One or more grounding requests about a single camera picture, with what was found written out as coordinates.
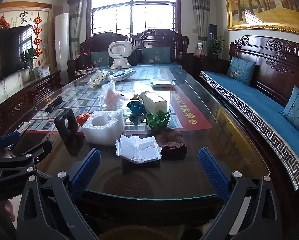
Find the person's left hand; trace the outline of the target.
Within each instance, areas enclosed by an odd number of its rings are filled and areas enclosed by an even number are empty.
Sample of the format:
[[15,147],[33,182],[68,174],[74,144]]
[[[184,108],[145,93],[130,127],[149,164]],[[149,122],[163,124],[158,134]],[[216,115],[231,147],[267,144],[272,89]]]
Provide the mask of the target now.
[[5,230],[15,230],[13,211],[13,205],[9,199],[0,201],[0,226]]

